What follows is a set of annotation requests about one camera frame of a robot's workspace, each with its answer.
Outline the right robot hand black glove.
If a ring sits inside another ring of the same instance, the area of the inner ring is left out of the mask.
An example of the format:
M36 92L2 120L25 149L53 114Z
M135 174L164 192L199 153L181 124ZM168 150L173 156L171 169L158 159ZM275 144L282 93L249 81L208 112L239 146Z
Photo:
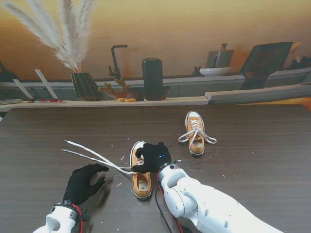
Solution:
M163 142L158 144L145 143L142 148L136 150L136 157L139 159L142 156L143 164L132 166L132 172L158 173L162 167L172 162L171 154Z

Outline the left robot hand black glove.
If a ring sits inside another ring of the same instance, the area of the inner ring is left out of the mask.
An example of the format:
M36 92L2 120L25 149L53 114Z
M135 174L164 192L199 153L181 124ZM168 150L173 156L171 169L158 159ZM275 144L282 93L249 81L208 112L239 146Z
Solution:
M105 184L105 177L101 177L95 184L90 184L91 179L99 172L107 172L109 168L100 164L89 164L73 171L66 187L63 202L69 201L81 205L92 195L95 195Z

